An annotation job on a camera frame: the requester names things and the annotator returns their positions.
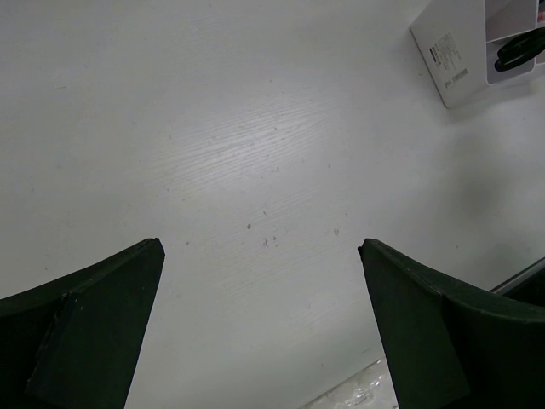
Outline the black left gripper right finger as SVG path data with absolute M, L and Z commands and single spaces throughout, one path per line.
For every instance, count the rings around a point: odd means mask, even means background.
M 482 290 L 376 239 L 359 255 L 400 407 L 543 407 L 544 307 Z

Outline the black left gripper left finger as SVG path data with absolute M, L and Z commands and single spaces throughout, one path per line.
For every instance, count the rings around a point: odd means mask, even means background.
M 123 408 L 164 266 L 145 239 L 1 301 L 3 408 Z

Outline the black handled scissors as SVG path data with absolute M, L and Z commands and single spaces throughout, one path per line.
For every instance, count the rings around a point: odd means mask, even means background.
M 536 29 L 521 34 L 505 43 L 496 53 L 494 68 L 497 72 L 510 71 L 536 58 Z

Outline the white divided container left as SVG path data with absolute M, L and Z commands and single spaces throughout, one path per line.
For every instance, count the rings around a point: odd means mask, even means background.
M 537 10 L 538 1 L 432 1 L 426 6 L 410 32 L 446 107 L 544 73 L 544 52 L 510 71 L 494 68 L 501 46 L 536 29 Z

